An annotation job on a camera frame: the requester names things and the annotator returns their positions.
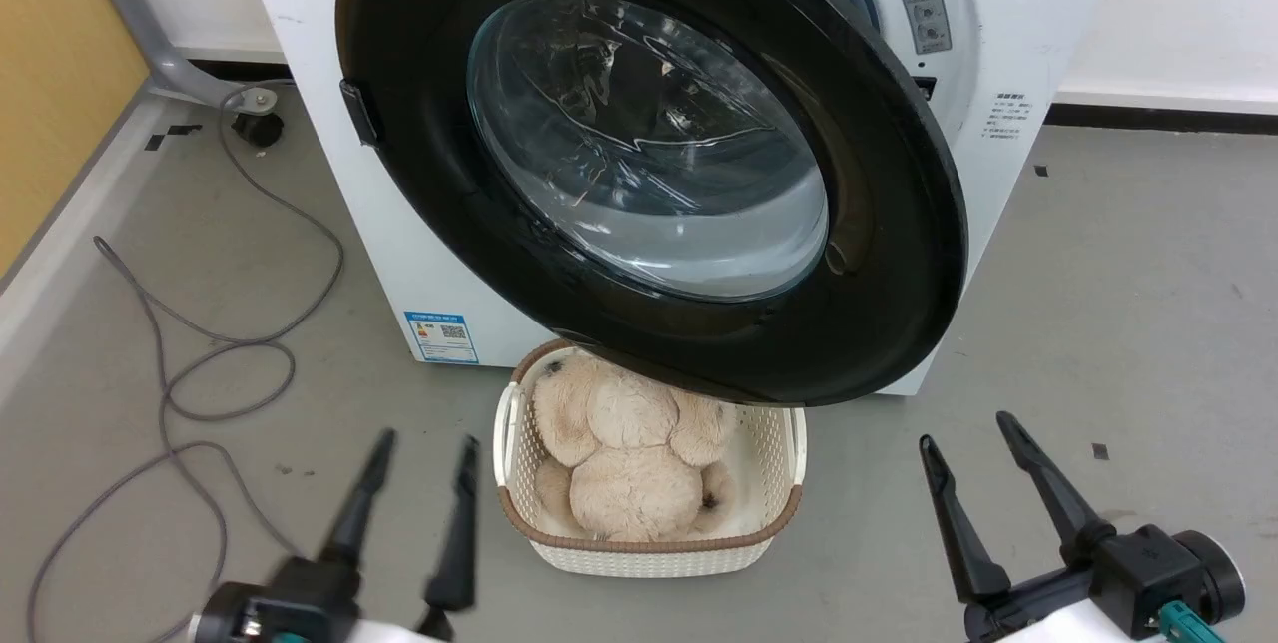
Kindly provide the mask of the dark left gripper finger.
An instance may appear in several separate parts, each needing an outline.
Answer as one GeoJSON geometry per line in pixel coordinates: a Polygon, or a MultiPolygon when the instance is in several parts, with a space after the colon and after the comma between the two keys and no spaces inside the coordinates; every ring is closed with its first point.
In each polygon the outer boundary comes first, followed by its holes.
{"type": "Polygon", "coordinates": [[[450,616],[465,614],[475,607],[479,456],[478,438],[466,435],[452,474],[450,525],[435,565],[435,574],[429,577],[423,592],[427,610],[417,633],[429,640],[455,640],[456,633],[450,616]]]}
{"type": "Polygon", "coordinates": [[[360,566],[371,513],[386,479],[389,479],[389,468],[394,461],[396,444],[396,430],[380,431],[366,465],[337,509],[337,516],[334,516],[328,536],[320,548],[320,556],[317,556],[320,561],[360,566]]]}

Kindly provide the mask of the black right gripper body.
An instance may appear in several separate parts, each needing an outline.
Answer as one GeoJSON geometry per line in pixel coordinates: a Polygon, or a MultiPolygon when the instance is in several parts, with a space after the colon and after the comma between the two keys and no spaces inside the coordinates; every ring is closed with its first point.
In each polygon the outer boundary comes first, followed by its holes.
{"type": "Polygon", "coordinates": [[[1209,536],[1158,525],[1105,539],[1091,564],[1028,579],[964,611],[967,642],[1222,642],[1247,603],[1209,536]]]}

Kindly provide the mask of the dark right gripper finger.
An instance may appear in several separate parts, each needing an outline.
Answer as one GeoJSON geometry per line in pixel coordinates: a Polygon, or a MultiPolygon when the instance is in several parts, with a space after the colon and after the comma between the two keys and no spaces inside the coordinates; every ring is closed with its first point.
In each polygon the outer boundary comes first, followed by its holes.
{"type": "Polygon", "coordinates": [[[964,605],[982,605],[1003,596],[1010,591],[1007,571],[990,559],[958,502],[953,470],[935,438],[921,435],[919,453],[956,598],[964,605]]]}
{"type": "Polygon", "coordinates": [[[1012,412],[997,412],[996,424],[1019,469],[1033,479],[1051,524],[1059,536],[1059,559],[1066,565],[1089,565],[1095,548],[1114,536],[1114,525],[1103,519],[1082,497],[1012,412]]]}

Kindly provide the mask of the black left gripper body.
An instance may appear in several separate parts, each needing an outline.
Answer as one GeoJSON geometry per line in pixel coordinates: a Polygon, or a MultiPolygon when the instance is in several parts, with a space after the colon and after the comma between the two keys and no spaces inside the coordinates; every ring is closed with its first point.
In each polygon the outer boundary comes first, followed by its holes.
{"type": "Polygon", "coordinates": [[[189,642],[346,642],[360,573],[341,560],[288,557],[265,583],[224,582],[190,619],[189,642]]]}

